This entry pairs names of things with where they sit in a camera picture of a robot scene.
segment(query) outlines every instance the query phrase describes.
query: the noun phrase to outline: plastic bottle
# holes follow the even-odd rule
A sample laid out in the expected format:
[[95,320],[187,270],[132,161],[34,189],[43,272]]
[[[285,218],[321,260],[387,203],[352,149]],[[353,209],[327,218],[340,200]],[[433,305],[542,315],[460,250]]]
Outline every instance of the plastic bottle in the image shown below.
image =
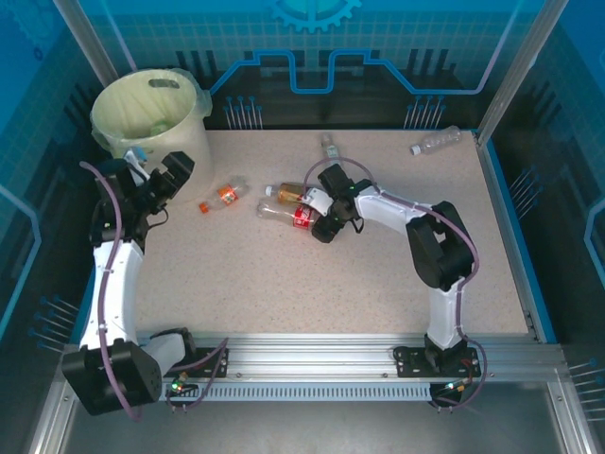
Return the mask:
[[303,197],[303,184],[282,183],[279,186],[267,186],[265,195],[276,199],[279,203],[299,203]]
[[338,148],[334,145],[332,136],[327,132],[321,135],[321,149],[323,149],[323,154],[326,158],[333,158],[326,164],[326,167],[333,166],[340,162],[338,160],[338,157],[340,156],[338,154]]
[[261,199],[256,207],[256,216],[275,219],[303,230],[311,230],[320,214],[303,203],[282,205],[275,199]]
[[444,130],[428,134],[419,144],[412,146],[410,151],[414,156],[420,153],[432,153],[459,142],[461,138],[462,132],[460,132],[458,126],[450,126]]
[[220,210],[241,199],[250,192],[250,187],[243,177],[234,177],[217,189],[212,197],[199,204],[199,210],[206,214],[211,210]]

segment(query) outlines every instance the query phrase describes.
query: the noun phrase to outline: white robotic arm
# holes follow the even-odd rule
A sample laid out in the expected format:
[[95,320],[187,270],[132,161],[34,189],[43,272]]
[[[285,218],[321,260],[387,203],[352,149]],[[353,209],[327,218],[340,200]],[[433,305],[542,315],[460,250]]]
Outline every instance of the white robotic arm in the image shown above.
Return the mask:
[[[189,179],[194,167],[193,161],[182,151],[169,153],[163,164],[167,171],[162,173],[156,168],[149,175],[139,166],[136,157],[127,153],[124,159],[107,161],[98,170],[115,195],[120,212],[114,212],[105,187],[100,189],[101,200],[91,228],[95,256],[93,304],[79,350],[65,355],[61,365],[80,402],[92,415],[122,408],[116,389],[132,407],[156,402],[162,389],[162,377],[173,365],[195,355],[193,338],[186,328],[158,333],[143,347],[136,339],[134,302],[149,230],[147,217],[164,210],[167,201]],[[117,215],[122,220],[122,228],[116,232]],[[111,263],[109,278],[103,282],[116,235],[119,238],[117,253]],[[98,319],[101,286],[105,286],[103,324],[99,324]],[[102,358],[105,352],[101,354],[105,347],[101,346],[99,330],[105,334],[117,385],[110,382],[105,369],[106,362]]]
[[318,240],[332,241],[347,222],[360,233],[365,220],[374,220],[408,237],[416,272],[429,287],[430,323],[425,343],[429,361],[439,369],[438,363],[444,363],[450,352],[466,348],[458,332],[458,289],[471,273],[473,256],[459,236],[428,213],[439,213],[465,232],[456,208],[449,202],[431,206],[405,201],[368,180],[354,183],[339,165],[328,167],[319,179],[325,192],[314,188],[302,199],[321,214],[313,227]]
[[[424,203],[412,202],[410,205],[431,208],[430,205]],[[405,236],[407,236],[406,227],[414,218],[428,216],[424,211],[387,199],[384,191],[378,192],[373,187],[359,193],[355,198],[355,206],[357,213],[363,219],[380,222]],[[447,291],[440,288],[429,288],[428,290],[430,323],[426,334],[441,350],[452,348],[460,342],[456,323],[457,292],[457,284]]]

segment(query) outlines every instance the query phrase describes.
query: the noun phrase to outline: speckled tabletop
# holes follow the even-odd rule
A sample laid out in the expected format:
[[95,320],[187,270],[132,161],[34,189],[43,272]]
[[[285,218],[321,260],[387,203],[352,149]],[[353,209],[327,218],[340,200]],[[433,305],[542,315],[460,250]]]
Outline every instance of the speckled tabletop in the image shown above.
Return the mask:
[[[452,202],[481,258],[463,324],[470,333],[525,333],[523,312],[473,137],[433,155],[411,156],[421,131],[335,131],[342,156],[409,200]],[[170,221],[147,237],[137,294],[137,329],[194,332],[422,333],[427,287],[407,240],[368,222],[329,245],[310,233],[257,218],[268,183],[301,181],[321,159],[319,131],[209,131],[216,175],[247,177],[251,192],[203,215],[196,202],[169,204]],[[362,173],[345,170],[357,181]]]

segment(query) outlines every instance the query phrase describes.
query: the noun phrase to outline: glass panel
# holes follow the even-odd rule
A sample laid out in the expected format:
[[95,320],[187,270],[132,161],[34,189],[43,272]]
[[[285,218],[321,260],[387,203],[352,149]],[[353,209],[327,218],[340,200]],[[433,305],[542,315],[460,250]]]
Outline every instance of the glass panel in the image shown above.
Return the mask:
[[[594,357],[601,367],[605,362],[604,14],[603,4],[589,7],[570,1],[493,135],[557,338],[572,365]],[[601,404],[597,399],[586,409],[602,408]],[[599,417],[598,412],[587,414],[591,413],[590,417]],[[602,423],[595,428],[605,440]]]
[[77,305],[92,267],[95,202],[78,161],[98,159],[88,111],[100,86],[52,2],[1,3],[0,452],[25,452],[59,361],[51,349],[71,330],[41,297]]
[[542,0],[103,2],[82,6],[120,75],[188,69],[210,129],[474,128]]

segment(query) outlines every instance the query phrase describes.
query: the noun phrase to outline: metal bracket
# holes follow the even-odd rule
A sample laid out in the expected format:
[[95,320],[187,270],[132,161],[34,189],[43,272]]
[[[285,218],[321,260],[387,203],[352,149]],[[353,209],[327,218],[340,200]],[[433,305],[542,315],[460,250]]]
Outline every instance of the metal bracket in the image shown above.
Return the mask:
[[[186,358],[178,364],[175,364],[175,367],[183,366],[185,364],[190,364],[192,362],[198,361],[207,355],[209,355],[214,349],[213,348],[198,348],[196,349],[196,354],[192,358]],[[214,355],[210,359],[208,359],[204,364],[201,364],[195,369],[187,370],[187,374],[191,378],[210,378],[212,373],[216,367],[216,362],[218,361],[219,355]],[[218,367],[218,371],[216,372],[216,378],[225,378],[227,376],[227,367],[229,365],[229,349],[225,349],[225,353],[222,356],[222,360],[220,361],[220,366]],[[168,372],[165,376],[169,378],[175,378],[179,376],[178,372]]]
[[[397,376],[399,378],[466,378],[481,376],[481,368],[476,355],[475,348],[465,348],[451,357],[449,366],[436,372],[430,362],[426,359],[424,348],[418,347],[395,347],[393,357],[397,361]],[[473,364],[471,373],[462,364],[468,359]]]

